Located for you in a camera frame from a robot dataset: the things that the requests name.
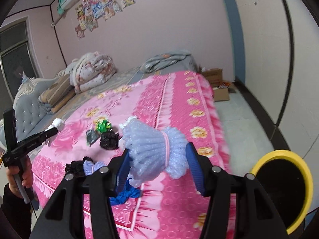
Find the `gray blanket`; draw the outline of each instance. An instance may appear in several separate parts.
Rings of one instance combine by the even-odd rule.
[[[172,51],[165,54],[157,55],[148,59],[140,68],[143,73],[155,72],[157,70],[166,68],[170,65],[184,60],[186,57],[192,57],[191,53],[187,50]],[[191,60],[193,64],[187,66],[188,70],[198,71],[195,60]]]

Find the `floral quilt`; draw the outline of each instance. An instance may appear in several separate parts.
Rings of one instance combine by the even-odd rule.
[[[104,150],[99,142],[86,145],[86,131],[107,118],[121,133],[119,124],[132,115],[158,130],[173,126],[192,141],[199,154],[214,165],[229,170],[229,154],[213,92],[207,80],[191,71],[151,76],[96,95],[66,121],[50,147],[44,146],[33,162],[34,190],[45,206],[65,174],[65,164],[89,156],[96,161],[110,160],[122,154],[120,149]],[[178,180],[161,173],[143,183],[140,198],[112,206],[121,239],[199,238],[206,217],[209,198],[196,190],[192,176]],[[90,199],[84,198],[86,237],[92,238]],[[235,198],[231,198],[227,239],[233,238]]]

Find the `yellow ring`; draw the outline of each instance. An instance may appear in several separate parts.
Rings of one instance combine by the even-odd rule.
[[[314,192],[312,175],[306,162],[299,155],[288,150],[276,150],[266,154],[253,167],[253,169],[251,170],[251,173],[253,173],[256,176],[257,172],[260,170],[260,168],[264,164],[276,159],[288,160],[291,163],[293,163],[295,166],[297,166],[297,168],[300,170],[305,181],[306,194],[305,194],[305,201],[304,201],[302,210],[299,213],[297,219],[293,222],[293,224],[287,228],[287,233],[291,234],[302,223],[303,219],[306,217],[307,212],[310,208],[312,195]]]

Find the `tile floor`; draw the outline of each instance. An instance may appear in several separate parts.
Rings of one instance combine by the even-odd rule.
[[[231,155],[230,165],[235,175],[243,176],[266,153],[273,151],[264,130],[256,116],[248,106],[243,96],[237,93],[230,94],[230,100],[215,103],[222,122],[225,138]],[[5,168],[0,169],[0,195],[7,183]],[[36,217],[32,215],[32,226]]]

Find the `black sleeve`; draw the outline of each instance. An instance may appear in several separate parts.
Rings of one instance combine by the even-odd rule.
[[[9,189],[9,183],[4,187],[1,209],[18,235],[28,239],[31,234],[31,205],[15,196]]]

